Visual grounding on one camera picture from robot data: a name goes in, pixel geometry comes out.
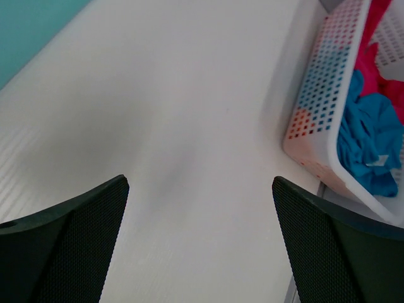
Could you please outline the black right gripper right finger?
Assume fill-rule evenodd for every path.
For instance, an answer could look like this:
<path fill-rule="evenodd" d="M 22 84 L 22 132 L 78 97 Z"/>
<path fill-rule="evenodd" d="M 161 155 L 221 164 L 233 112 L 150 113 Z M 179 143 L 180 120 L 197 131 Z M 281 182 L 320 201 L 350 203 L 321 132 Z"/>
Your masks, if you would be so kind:
<path fill-rule="evenodd" d="M 273 200 L 301 302 L 403 302 L 403 229 L 284 177 Z"/>

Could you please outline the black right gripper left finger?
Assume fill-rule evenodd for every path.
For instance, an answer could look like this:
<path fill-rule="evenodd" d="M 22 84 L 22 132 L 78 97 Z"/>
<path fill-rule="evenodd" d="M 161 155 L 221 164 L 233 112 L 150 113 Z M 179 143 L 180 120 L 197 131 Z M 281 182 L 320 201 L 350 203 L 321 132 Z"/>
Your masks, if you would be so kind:
<path fill-rule="evenodd" d="M 124 175 L 1 224 L 1 302 L 98 302 L 129 195 Z"/>

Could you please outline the teal t shirt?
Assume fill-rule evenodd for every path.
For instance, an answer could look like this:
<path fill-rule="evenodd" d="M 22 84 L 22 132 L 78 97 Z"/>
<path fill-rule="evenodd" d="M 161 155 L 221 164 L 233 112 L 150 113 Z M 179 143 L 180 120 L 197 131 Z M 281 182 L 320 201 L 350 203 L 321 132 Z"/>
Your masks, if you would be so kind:
<path fill-rule="evenodd" d="M 1 1 L 1 87 L 89 3 L 88 0 Z"/>

